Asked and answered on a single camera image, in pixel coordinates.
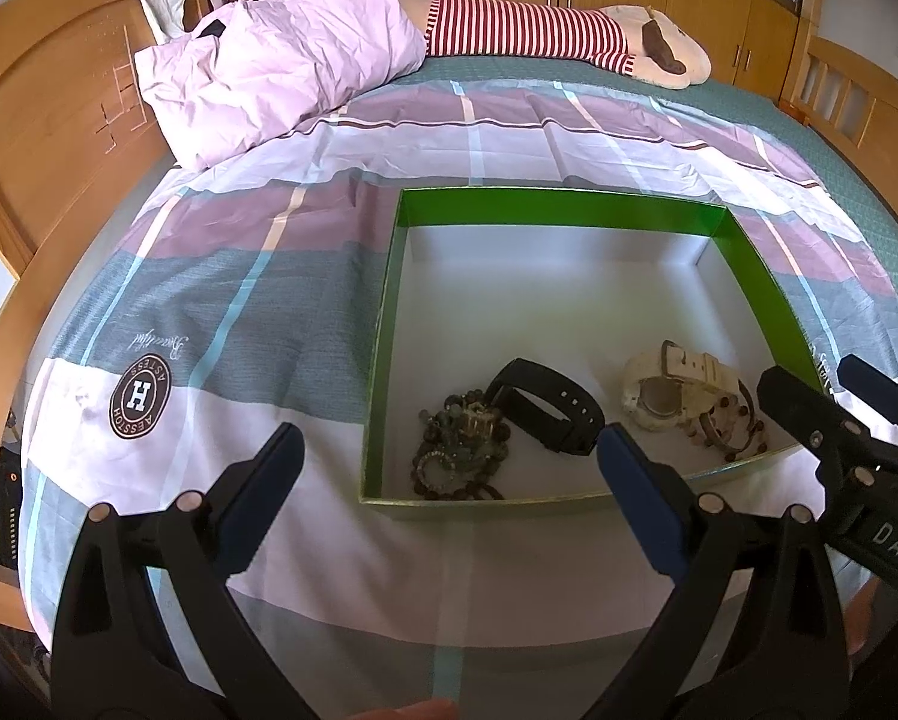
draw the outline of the black watch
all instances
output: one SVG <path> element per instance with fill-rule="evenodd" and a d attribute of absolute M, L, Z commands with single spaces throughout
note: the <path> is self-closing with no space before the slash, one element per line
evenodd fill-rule
<path fill-rule="evenodd" d="M 520 389 L 546 401 L 568 419 L 544 412 Z M 486 405 L 553 452 L 589 455 L 606 417 L 595 398 L 572 379 L 538 362 L 516 358 L 500 370 L 486 390 Z"/>

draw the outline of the pillowcase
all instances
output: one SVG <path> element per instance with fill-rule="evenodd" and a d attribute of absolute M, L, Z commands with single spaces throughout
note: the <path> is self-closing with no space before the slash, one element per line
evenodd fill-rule
<path fill-rule="evenodd" d="M 218 20 L 203 37 L 203 30 Z M 136 53 L 143 100 L 182 167 L 205 170 L 418 70 L 398 0 L 239 0 Z"/>

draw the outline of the plush toy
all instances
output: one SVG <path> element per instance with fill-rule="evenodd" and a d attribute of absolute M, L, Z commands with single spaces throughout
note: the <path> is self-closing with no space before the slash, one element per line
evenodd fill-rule
<path fill-rule="evenodd" d="M 641 5 L 579 10 L 499 0 L 399 0 L 427 55 L 582 59 L 684 89 L 710 77 L 710 57 L 664 13 Z"/>

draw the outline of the screw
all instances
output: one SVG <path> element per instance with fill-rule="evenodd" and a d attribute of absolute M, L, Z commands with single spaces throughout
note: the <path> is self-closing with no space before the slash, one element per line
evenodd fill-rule
<path fill-rule="evenodd" d="M 723 500 L 721 495 L 716 495 L 716 493 L 702 493 L 697 502 L 699 503 L 699 508 L 709 514 L 719 514 L 726 507 L 726 501 Z"/>
<path fill-rule="evenodd" d="M 198 490 L 187 490 L 175 499 L 175 507 L 180 512 L 194 512 L 202 506 L 202 493 Z"/>
<path fill-rule="evenodd" d="M 796 503 L 789 507 L 789 517 L 795 519 L 796 522 L 803 523 L 803 525 L 812 522 L 813 519 L 812 512 L 801 503 Z"/>
<path fill-rule="evenodd" d="M 861 485 L 865 485 L 870 488 L 875 484 L 875 476 L 873 476 L 873 472 L 870 469 L 864 469 L 863 466 L 856 466 L 855 469 L 852 470 L 852 475 L 856 477 L 856 481 Z"/>
<path fill-rule="evenodd" d="M 107 503 L 97 503 L 92 509 L 89 509 L 89 519 L 92 522 L 102 522 L 103 519 L 109 517 L 112 513 L 112 507 Z"/>

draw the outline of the red and white striped fabric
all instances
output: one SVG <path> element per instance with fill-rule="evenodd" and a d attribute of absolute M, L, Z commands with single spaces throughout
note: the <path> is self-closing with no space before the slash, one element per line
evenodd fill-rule
<path fill-rule="evenodd" d="M 583 59 L 624 76 L 633 55 L 619 23 L 598 10 L 504 0 L 433 0 L 429 56 L 510 55 Z"/>

